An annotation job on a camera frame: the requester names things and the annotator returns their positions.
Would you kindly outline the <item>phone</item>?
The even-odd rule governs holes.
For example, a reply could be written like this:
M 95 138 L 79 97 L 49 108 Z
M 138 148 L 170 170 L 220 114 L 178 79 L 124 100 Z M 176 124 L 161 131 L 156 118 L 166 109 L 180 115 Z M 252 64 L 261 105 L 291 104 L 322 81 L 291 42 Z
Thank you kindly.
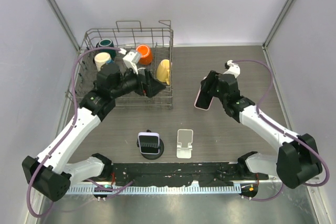
M 160 152 L 160 136 L 153 132 L 140 132 L 138 146 L 142 154 L 154 155 Z
M 200 89 L 196 96 L 196 100 L 194 102 L 194 106 L 197 109 L 207 111 L 209 110 L 213 100 L 213 90 L 208 89 L 204 90 L 203 85 L 200 85 Z

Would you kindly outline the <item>black round-base phone stand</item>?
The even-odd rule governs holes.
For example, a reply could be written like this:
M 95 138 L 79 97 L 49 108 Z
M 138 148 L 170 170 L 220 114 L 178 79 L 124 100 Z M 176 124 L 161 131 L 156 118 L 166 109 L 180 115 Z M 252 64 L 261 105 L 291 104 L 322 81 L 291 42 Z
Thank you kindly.
M 151 161 L 160 158 L 164 152 L 164 143 L 159 133 L 150 130 L 138 134 L 137 147 L 141 155 Z

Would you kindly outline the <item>white folding phone stand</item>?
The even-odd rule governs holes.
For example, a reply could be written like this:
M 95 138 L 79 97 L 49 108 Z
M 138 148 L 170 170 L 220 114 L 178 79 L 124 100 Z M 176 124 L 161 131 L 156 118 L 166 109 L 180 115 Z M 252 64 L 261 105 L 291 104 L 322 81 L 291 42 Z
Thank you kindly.
M 176 157 L 181 159 L 190 159 L 193 150 L 193 130 L 179 129 L 176 140 Z

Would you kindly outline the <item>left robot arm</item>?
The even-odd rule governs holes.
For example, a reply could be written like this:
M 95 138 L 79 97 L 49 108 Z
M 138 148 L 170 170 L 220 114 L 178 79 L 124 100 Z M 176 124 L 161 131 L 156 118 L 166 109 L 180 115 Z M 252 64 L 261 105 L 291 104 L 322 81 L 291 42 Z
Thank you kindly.
M 112 174 L 112 161 L 101 154 L 70 164 L 68 161 L 86 136 L 116 105 L 116 99 L 131 92 L 152 98 L 166 86 L 146 68 L 124 73 L 115 63 L 101 67 L 94 88 L 81 100 L 73 119 L 37 157 L 27 156 L 22 167 L 27 182 L 53 202 L 60 200 L 69 187 L 89 178 L 105 182 Z

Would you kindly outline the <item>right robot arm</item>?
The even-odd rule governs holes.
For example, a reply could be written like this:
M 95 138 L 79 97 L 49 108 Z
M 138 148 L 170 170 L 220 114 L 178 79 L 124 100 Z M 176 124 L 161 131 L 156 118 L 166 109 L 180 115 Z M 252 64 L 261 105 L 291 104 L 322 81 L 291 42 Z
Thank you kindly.
M 240 157 L 239 177 L 250 179 L 255 173 L 267 174 L 294 189 L 322 173 L 314 138 L 292 132 L 257 110 L 252 100 L 240 94 L 236 75 L 231 71 L 210 71 L 201 81 L 195 107 L 208 110 L 214 98 L 220 100 L 229 117 L 256 132 L 277 152 L 272 156 L 252 151 Z

